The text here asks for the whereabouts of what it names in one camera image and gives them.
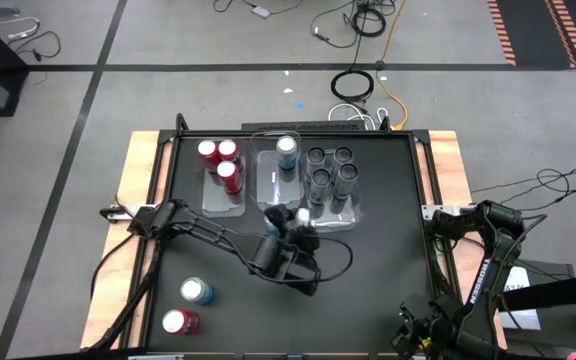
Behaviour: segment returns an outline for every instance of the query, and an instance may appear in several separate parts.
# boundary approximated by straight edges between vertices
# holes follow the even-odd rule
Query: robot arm
[[[495,358],[500,349],[493,315],[497,295],[502,293],[521,252],[525,237],[521,213],[485,201],[458,216],[435,212],[426,225],[430,234],[455,241],[477,231],[483,239],[484,257],[466,304],[454,294],[442,294],[436,300],[415,294],[406,300],[400,306],[404,325],[392,340],[393,347],[404,359],[412,357],[419,347],[431,356]]]
[[[266,281],[284,284],[312,296],[321,271],[314,258],[319,248],[316,231],[285,206],[267,209],[266,221],[276,229],[275,238],[241,234],[196,215],[186,203],[171,200],[158,208],[142,207],[128,231],[165,242],[190,235],[237,256],[251,274]]]

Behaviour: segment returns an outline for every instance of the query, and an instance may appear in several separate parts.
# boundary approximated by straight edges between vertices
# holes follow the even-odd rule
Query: red and white can
[[[186,309],[172,309],[164,315],[162,324],[170,334],[194,334],[199,330],[199,315]]]
[[[217,172],[217,166],[219,166],[221,162],[217,144],[212,140],[203,140],[199,143],[197,151],[199,152],[199,157],[204,162],[206,170],[211,173]]]
[[[237,194],[241,191],[241,188],[243,187],[241,174],[232,161],[222,161],[217,167],[217,176],[219,176],[219,180],[224,186],[226,193]]]
[[[224,140],[219,143],[219,157],[221,161],[230,161],[235,164],[239,171],[243,168],[239,147],[232,140]]]

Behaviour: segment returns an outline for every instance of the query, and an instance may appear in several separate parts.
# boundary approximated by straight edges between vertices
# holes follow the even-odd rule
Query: tray
[[[168,198],[192,199],[203,137],[245,140],[253,132],[184,131],[173,146]],[[311,147],[353,150],[360,171],[365,216],[352,230],[326,234],[347,242],[355,253],[342,277],[319,285],[313,297],[250,276],[239,260],[190,237],[170,243],[146,310],[143,344],[155,352],[227,353],[391,353],[399,325],[398,306],[411,293],[432,297],[423,240],[423,190],[412,133],[302,133],[302,151]],[[263,232],[262,211],[248,196],[246,213],[219,222],[243,232]],[[343,267],[343,248],[322,242],[316,252],[323,276]],[[184,301],[182,282],[192,276],[214,286],[216,303],[201,307]],[[183,307],[196,311],[200,332],[175,336],[164,331],[163,315]]]

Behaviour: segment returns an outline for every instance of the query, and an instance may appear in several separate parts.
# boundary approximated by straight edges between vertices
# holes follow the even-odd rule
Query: yellow cable
[[[395,30],[395,25],[397,24],[397,20],[399,20],[399,15],[401,15],[401,10],[403,10],[404,5],[406,5],[406,0],[403,0],[401,2],[399,10],[397,10],[397,15],[395,15],[395,19],[392,21],[392,26],[390,27],[390,32],[388,33],[388,41],[386,42],[386,47],[384,48],[384,54],[381,56],[380,59],[381,61],[384,61],[386,55],[388,54],[388,49],[390,48],[390,40],[392,39],[392,34]],[[386,94],[388,94],[388,96],[390,96],[391,99],[397,102],[397,104],[399,104],[399,106],[401,106],[401,109],[404,111],[404,119],[402,120],[402,122],[393,126],[393,130],[395,131],[403,130],[404,125],[406,125],[406,123],[408,122],[408,108],[406,108],[406,105],[404,105],[403,101],[399,100],[399,98],[397,98],[395,95],[391,94],[390,91],[388,91],[386,85],[384,85],[384,83],[381,82],[381,78],[379,77],[379,71],[375,72],[375,77],[377,78],[377,82],[379,82],[379,85],[381,85]]]

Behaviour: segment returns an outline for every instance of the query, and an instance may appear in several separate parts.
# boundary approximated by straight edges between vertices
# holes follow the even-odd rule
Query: concrete floor
[[[268,8],[279,0],[259,0]],[[214,13],[209,1],[129,0],[109,64],[349,63],[309,35],[312,17],[337,4],[304,1],[262,20],[235,0]],[[22,15],[62,38],[51,64],[95,64],[117,1],[28,0]],[[338,41],[352,39],[341,15],[318,22]],[[13,32],[2,28],[0,35]],[[364,39],[359,62],[381,56],[385,36]],[[52,49],[50,40],[36,47]],[[25,58],[34,63],[31,57]],[[409,1],[393,36],[388,63],[503,64],[485,2]],[[77,351],[88,313],[90,277],[107,223],[98,210],[117,190],[136,130],[172,128],[183,112],[192,129],[237,129],[242,122],[325,120],[338,100],[329,71],[105,72],[57,209],[9,357]],[[0,333],[46,208],[90,72],[31,73],[17,113],[0,119]],[[387,84],[410,110],[408,129],[456,130],[471,189],[534,176],[541,168],[576,167],[576,71],[392,71]],[[345,81],[352,92],[359,81]],[[290,88],[292,93],[285,94]],[[376,89],[366,107],[400,110]],[[523,188],[477,193],[502,200]],[[557,195],[535,191],[509,203],[538,206]],[[522,258],[572,263],[576,271],[576,195],[545,211]]]

